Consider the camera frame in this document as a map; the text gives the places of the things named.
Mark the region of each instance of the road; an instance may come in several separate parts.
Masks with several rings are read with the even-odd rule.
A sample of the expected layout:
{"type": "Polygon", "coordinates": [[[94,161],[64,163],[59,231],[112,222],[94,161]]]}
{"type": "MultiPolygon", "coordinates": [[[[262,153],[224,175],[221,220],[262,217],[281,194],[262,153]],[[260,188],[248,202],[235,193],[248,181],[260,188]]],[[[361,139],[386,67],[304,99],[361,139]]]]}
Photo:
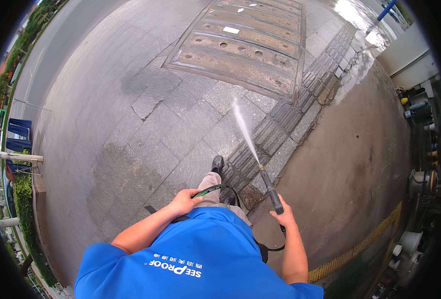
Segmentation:
{"type": "MultiPolygon", "coordinates": [[[[14,98],[43,106],[60,70],[94,27],[127,0],[70,0],[39,38],[19,75],[14,98]]],[[[10,117],[33,121],[40,109],[14,101],[10,117]]]]}

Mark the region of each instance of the drain grate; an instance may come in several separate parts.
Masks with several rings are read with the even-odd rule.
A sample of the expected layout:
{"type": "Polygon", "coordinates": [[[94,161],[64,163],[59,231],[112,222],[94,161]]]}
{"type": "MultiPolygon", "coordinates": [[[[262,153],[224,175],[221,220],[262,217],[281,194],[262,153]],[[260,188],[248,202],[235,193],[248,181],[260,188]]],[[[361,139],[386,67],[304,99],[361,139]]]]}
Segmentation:
{"type": "Polygon", "coordinates": [[[214,0],[163,64],[292,102],[299,93],[305,10],[289,0],[214,0]]]}

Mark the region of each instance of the bucket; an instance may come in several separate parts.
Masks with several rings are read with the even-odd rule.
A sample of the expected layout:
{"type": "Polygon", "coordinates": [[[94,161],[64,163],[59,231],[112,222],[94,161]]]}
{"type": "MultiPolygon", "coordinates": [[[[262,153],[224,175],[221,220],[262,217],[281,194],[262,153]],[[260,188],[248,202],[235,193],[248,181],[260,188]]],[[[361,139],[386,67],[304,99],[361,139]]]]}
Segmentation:
{"type": "Polygon", "coordinates": [[[417,249],[422,235],[423,232],[406,231],[401,236],[398,244],[402,245],[403,250],[411,256],[417,249]]]}
{"type": "Polygon", "coordinates": [[[391,260],[390,263],[388,263],[388,266],[389,266],[390,268],[392,268],[393,270],[397,270],[398,265],[400,265],[400,261],[397,261],[397,262],[395,263],[394,260],[391,260]]]}
{"type": "Polygon", "coordinates": [[[400,244],[395,245],[395,248],[393,248],[392,254],[394,256],[398,256],[401,252],[402,246],[400,244]]]}

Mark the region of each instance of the metal grating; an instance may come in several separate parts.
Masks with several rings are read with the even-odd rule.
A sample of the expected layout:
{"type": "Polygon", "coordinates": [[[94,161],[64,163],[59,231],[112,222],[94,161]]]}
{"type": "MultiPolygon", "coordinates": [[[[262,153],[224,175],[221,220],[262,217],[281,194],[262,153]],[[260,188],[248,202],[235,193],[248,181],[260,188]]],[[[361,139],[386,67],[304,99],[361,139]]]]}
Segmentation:
{"type": "Polygon", "coordinates": [[[163,68],[291,102],[303,75],[304,7],[293,0],[214,0],[184,32],[163,68]]]}
{"type": "Polygon", "coordinates": [[[354,247],[350,248],[347,252],[342,255],[337,256],[333,260],[325,263],[324,265],[313,269],[308,272],[308,282],[312,283],[319,279],[324,278],[328,274],[338,270],[340,267],[345,265],[349,260],[353,259],[356,255],[365,250],[368,246],[370,246],[383,232],[385,229],[394,222],[392,236],[395,234],[398,228],[398,223],[400,220],[400,212],[401,212],[401,203],[397,205],[397,207],[390,213],[390,215],[385,218],[373,231],[368,234],[368,236],[358,242],[354,247]]]}

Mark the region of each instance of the yellow grating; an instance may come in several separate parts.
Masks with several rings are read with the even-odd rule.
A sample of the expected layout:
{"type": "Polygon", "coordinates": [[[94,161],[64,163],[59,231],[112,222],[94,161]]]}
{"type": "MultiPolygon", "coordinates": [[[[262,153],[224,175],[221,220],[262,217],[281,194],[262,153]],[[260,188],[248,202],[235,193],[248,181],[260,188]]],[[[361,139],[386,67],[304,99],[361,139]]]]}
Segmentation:
{"type": "Polygon", "coordinates": [[[328,274],[334,272],[339,269],[343,265],[345,265],[349,260],[354,258],[356,255],[365,250],[368,246],[370,246],[383,232],[385,229],[392,223],[395,222],[393,227],[393,234],[397,231],[398,228],[398,220],[400,219],[401,212],[401,203],[397,205],[397,207],[390,213],[390,215],[385,218],[373,231],[371,231],[366,238],[358,242],[353,248],[350,248],[346,253],[337,256],[333,260],[325,263],[324,265],[313,269],[308,272],[308,282],[312,283],[319,279],[324,278],[328,274]]]}

